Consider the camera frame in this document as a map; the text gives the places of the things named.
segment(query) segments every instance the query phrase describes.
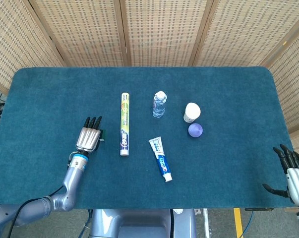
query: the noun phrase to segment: plastic bottle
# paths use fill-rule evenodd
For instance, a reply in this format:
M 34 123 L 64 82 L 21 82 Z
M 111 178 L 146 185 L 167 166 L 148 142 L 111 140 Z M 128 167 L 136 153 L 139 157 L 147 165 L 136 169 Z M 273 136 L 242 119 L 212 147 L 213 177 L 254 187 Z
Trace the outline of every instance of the plastic bottle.
M 161 118 L 165 113 L 165 102 L 167 95 L 163 91 L 159 91 L 154 96 L 153 116 Z

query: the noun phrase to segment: white cap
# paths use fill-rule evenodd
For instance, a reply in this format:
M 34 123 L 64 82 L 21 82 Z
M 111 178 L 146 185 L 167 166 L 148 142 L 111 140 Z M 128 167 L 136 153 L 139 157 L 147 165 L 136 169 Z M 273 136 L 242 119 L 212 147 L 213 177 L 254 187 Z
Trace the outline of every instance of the white cap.
M 129 155 L 129 150 L 120 150 L 120 155 L 121 156 L 128 156 Z
M 165 99 L 167 96 L 163 91 L 159 91 L 158 93 L 155 94 L 159 100 Z
M 195 120 L 201 114 L 200 107 L 196 103 L 188 103 L 185 107 L 185 114 L 188 118 Z
M 164 174 L 163 177 L 165 178 L 166 182 L 173 180 L 171 173 Z

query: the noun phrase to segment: floor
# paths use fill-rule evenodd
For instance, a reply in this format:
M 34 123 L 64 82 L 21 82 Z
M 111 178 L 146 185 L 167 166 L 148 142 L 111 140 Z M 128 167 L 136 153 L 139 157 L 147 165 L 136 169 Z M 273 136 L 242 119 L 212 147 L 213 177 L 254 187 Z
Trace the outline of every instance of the floor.
M 243 229 L 251 212 L 240 210 Z M 209 209 L 211 238 L 236 238 L 236 225 L 233 209 Z M 88 213 L 85 210 L 72 210 L 68 213 L 55 212 L 50 217 L 23 227 L 15 227 L 12 238 L 77 238 L 83 228 Z M 197 238 L 204 238 L 202 214 L 196 215 Z M 8 226 L 3 236 L 7 236 Z M 88 237 L 89 229 L 84 234 Z M 245 238 L 299 238 L 299 225 L 296 214 L 284 209 L 254 212 L 253 222 Z

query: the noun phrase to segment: table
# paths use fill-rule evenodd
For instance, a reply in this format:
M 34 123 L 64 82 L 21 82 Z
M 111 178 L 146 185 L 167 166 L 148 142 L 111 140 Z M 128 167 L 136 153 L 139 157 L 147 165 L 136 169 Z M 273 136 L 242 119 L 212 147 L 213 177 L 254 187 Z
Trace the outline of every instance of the table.
M 166 112 L 152 116 L 164 91 Z M 120 96 L 130 93 L 129 157 L 120 157 Z M 201 108 L 200 138 L 187 103 Z M 263 67 L 99 67 L 19 70 L 0 120 L 0 203 L 21 204 L 62 183 L 88 116 L 103 116 L 78 209 L 286 207 L 262 183 L 286 189 L 272 147 L 291 142 L 271 73 Z M 160 175 L 149 139 L 162 137 L 173 181 Z

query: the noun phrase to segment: robotic hand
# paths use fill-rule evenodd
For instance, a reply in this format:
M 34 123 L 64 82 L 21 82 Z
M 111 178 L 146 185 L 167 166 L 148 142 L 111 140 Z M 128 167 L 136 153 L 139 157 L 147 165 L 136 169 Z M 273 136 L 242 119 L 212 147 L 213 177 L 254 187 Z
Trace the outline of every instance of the robotic hand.
M 102 136 L 102 131 L 98 130 L 101 118 L 99 117 L 97 120 L 92 118 L 91 121 L 90 118 L 87 118 L 81 129 L 76 143 L 77 151 L 73 152 L 73 157 L 69 159 L 68 169 L 63 179 L 62 187 L 65 187 L 66 192 L 57 194 L 61 187 L 49 196 L 28 200 L 21 206 L 0 204 L 0 236 L 10 220 L 13 222 L 9 230 L 9 237 L 14 225 L 23 226 L 45 218 L 53 211 L 67 212 L 74 208 L 77 190 L 88 162 L 88 156 L 97 149 Z
M 269 185 L 263 184 L 264 188 L 272 194 L 290 198 L 291 202 L 299 207 L 299 154 L 295 151 L 290 151 L 285 145 L 280 145 L 282 150 L 273 148 L 278 154 L 280 162 L 282 164 L 284 173 L 287 179 L 287 190 L 276 190 L 272 189 Z
M 76 149 L 79 153 L 84 155 L 92 153 L 96 149 L 99 138 L 102 134 L 102 131 L 98 130 L 102 117 L 99 117 L 96 121 L 95 119 L 96 118 L 92 118 L 90 123 L 89 117 L 85 120 L 84 126 L 81 129 L 78 141 L 76 143 Z

